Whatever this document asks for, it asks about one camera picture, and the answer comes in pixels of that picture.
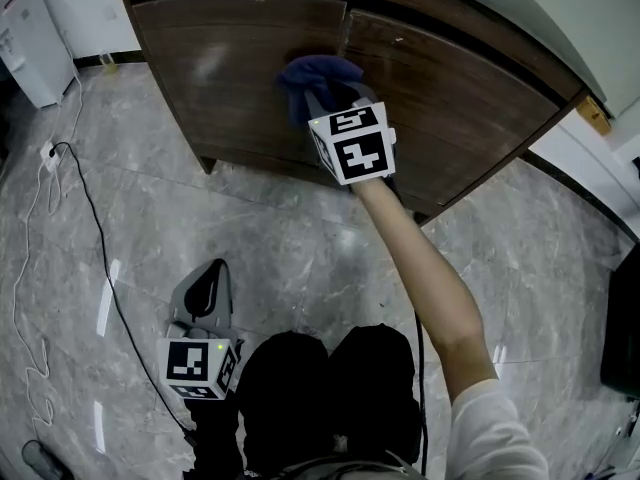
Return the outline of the person's white shirt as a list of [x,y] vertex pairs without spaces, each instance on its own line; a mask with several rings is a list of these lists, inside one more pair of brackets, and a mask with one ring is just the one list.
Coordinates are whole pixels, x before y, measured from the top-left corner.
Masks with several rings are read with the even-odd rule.
[[[481,381],[452,405],[445,480],[549,480],[546,459],[498,380]],[[396,465],[326,458],[290,467],[275,480],[427,480],[390,452]]]

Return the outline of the black mesh cup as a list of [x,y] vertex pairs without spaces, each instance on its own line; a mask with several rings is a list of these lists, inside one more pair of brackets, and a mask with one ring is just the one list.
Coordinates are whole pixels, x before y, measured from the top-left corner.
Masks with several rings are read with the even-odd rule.
[[26,442],[21,456],[42,480],[75,480],[71,470],[38,440]]

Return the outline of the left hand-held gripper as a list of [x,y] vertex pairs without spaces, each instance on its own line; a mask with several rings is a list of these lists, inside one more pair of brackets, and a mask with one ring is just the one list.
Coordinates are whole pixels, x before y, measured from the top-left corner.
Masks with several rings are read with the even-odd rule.
[[171,306],[185,323],[171,323],[157,343],[162,385],[184,399],[224,400],[244,343],[229,328],[233,303],[226,261],[216,258],[190,272],[172,292]]

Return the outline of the white power strip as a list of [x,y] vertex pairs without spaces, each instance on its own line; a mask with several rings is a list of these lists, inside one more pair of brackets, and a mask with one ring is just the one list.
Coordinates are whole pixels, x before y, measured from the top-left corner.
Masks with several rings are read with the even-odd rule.
[[51,141],[47,141],[40,150],[42,162],[49,173],[53,173],[59,166],[61,155],[56,151]]

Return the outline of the small wooden box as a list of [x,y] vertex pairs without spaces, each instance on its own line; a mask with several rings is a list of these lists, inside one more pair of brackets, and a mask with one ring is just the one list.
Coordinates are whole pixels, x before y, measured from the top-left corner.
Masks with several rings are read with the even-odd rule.
[[576,111],[599,135],[606,137],[611,133],[612,127],[606,112],[591,96],[586,96]]

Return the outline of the dark brown wooden cabinet door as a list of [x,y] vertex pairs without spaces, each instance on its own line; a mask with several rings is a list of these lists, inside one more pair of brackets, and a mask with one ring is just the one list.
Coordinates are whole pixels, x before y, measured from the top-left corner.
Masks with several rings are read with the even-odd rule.
[[316,160],[276,82],[286,64],[338,49],[340,0],[154,0],[132,8],[167,97],[198,147]]
[[404,203],[435,214],[554,116],[538,91],[438,35],[352,11],[344,56],[385,104]]

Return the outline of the blue wiping cloth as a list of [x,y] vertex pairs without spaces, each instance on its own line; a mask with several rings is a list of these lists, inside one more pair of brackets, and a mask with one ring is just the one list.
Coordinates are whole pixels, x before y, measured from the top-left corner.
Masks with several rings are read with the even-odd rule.
[[307,91],[328,113],[347,110],[361,98],[350,83],[359,83],[362,75],[360,67],[339,56],[308,55],[287,64],[276,83],[287,95],[291,123],[302,127],[312,118]]

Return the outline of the person's black trousers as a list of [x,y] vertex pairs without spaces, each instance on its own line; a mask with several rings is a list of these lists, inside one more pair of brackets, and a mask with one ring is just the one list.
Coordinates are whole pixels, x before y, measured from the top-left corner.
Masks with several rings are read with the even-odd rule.
[[268,478],[332,457],[414,464],[421,416],[413,381],[408,340],[384,324],[353,328],[333,352],[309,335],[271,336],[236,391],[248,470]]

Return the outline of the person's right forearm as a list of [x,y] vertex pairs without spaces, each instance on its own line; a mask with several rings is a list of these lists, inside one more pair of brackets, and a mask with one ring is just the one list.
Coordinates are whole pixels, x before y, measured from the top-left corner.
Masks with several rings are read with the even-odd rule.
[[388,249],[441,362],[451,401],[495,379],[479,308],[467,285],[379,178],[352,185]]

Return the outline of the brown wooden cabinet frame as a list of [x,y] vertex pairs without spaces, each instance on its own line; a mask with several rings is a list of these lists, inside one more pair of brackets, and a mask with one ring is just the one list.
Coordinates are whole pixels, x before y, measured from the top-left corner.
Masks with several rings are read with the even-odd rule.
[[[183,133],[175,108],[167,97],[156,68],[150,62],[151,57],[148,48],[132,10],[134,5],[148,1],[154,0],[123,0],[145,59]],[[586,96],[592,94],[585,82],[582,82],[563,61],[535,38],[532,38],[496,12],[473,0],[340,1],[345,2],[346,10],[341,29],[341,39],[338,49],[333,55],[345,58],[344,49],[349,32],[350,14],[352,11],[362,11],[404,23],[456,43],[520,79],[553,102],[558,108],[557,113],[517,149],[496,164],[484,176],[472,183],[467,190],[442,207],[439,212],[423,214],[413,210],[417,221],[420,223],[425,223],[452,207],[512,160],[520,156],[531,144],[541,138],[581,103]],[[198,147],[188,138],[185,137],[185,139],[202,168],[206,171],[211,171],[217,161],[227,161],[320,184],[329,184],[331,181],[329,173],[321,166],[316,151],[315,162],[301,163],[217,146]]]

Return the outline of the dark green bin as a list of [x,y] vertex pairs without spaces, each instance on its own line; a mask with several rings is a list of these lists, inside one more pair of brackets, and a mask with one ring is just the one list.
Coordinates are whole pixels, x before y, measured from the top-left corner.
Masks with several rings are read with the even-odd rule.
[[600,379],[640,400],[640,243],[611,274]]

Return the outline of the dark stone vanity top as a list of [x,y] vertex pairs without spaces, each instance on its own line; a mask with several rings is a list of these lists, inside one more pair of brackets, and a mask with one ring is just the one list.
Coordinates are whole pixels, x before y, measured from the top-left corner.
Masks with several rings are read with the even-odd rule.
[[563,61],[604,103],[606,96],[580,53],[535,0],[473,0],[507,19]]

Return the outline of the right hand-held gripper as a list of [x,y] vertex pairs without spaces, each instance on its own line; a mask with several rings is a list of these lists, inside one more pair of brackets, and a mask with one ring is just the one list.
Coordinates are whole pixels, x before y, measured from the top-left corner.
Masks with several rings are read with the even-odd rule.
[[396,134],[384,103],[376,102],[375,92],[363,83],[344,85],[358,98],[350,109],[337,113],[323,115],[315,94],[304,93],[304,121],[321,164],[342,186],[394,175]]

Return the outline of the person's left forearm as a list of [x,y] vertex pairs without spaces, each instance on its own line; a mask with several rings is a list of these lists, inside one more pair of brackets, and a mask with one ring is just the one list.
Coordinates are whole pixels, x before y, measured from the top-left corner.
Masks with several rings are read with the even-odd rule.
[[183,480],[236,480],[243,472],[243,459],[236,439],[239,411],[235,393],[218,401],[187,399],[185,406],[196,428],[190,433],[195,462],[183,472]]

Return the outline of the white water dispenser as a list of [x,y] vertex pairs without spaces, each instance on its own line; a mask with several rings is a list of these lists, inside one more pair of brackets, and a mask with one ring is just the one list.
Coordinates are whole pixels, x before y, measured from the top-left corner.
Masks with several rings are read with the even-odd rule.
[[0,60],[38,109],[59,104],[74,79],[44,0],[0,0]]

